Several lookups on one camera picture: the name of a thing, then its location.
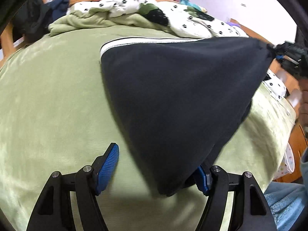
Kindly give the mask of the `teal patterned pillow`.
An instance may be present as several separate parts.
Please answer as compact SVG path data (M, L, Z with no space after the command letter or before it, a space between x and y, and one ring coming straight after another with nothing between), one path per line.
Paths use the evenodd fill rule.
M190 7L193 7L201 12L204 12L204 13L207 13L207 10L202 7L202 6L198 6L197 4L194 4L192 2L190 2L189 0L179 0L180 1L180 4L183 4L183 5L187 5L187 6L190 6Z

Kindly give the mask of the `black jacket on bed frame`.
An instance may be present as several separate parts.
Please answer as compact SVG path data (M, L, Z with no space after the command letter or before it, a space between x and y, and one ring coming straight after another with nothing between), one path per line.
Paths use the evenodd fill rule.
M50 16L51 9L43 0L27 0L14 15L12 25L26 43L34 43L49 32Z

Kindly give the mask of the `navy garment on frame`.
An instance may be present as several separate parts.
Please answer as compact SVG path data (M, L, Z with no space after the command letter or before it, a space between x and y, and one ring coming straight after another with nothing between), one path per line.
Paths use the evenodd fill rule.
M66 15L69 8L69 0L53 0L46 3L51 11L51 22Z

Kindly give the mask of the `wooden bed frame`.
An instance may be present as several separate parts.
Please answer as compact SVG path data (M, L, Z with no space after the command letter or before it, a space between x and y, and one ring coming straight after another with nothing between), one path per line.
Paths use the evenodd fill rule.
M74 3L79 3L81 1L86 0L70 0L70 5L73 5ZM156 0L157 2L175 2L173 0ZM250 36L257 37L260 40L267 41L265 38L261 37L251 29L242 26L244 30L246 30L246 33L248 33ZM4 31L1 33L1 46L3 47L1 51L3 52L3 57L1 57L1 68L4 65L4 62L15 53L18 49L20 49L22 46L24 46L23 41L21 41L19 44L14 45L13 41L13 26L11 23L8 23ZM273 72L277 72L280 68L278 68L278 63L275 61L272 63L270 69ZM287 78L287 88L294 88L292 92L296 92L295 89L298 89L298 86L295 86L295 80L290 78L290 75L288 75ZM294 158L294 172L292 174L284 174L284 176L277 178L276 181L278 182L294 182L295 180L299 179L301 177L300 172L300 159L301 155L304 152L304 149L306 148L307 141L304 137L304 131L299 125L299 122L297 122L292 130L292 133L290 135L289 139L289 145L292 149L293 158Z

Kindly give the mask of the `black pants with white stripe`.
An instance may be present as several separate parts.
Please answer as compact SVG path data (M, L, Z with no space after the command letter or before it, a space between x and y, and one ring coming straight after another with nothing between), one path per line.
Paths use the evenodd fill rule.
M275 54L254 38L121 38L101 46L104 84L135 153L171 196L213 164L247 117Z

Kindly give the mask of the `white floral quilt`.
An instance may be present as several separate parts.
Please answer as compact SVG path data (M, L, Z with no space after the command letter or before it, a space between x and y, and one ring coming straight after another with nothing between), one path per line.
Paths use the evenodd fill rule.
M109 18L140 14L148 21L167 27L182 38L209 39L218 37L242 37L248 35L238 26L225 23L205 12L176 2L157 2L156 0L100 0L98 2L79 2L68 9L89 15L97 9L106 12Z

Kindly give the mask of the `blue jeans leg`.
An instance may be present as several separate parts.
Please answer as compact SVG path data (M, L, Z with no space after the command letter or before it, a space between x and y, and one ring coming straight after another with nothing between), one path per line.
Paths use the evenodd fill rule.
M271 182L264 193L278 230L307 230L307 150L300 169L303 184Z

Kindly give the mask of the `purple cloth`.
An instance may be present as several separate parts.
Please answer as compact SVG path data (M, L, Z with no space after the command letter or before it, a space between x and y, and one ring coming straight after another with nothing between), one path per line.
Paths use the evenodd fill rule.
M231 27L238 27L240 28L241 26L238 23L233 23L233 22L227 22L228 25L230 25Z

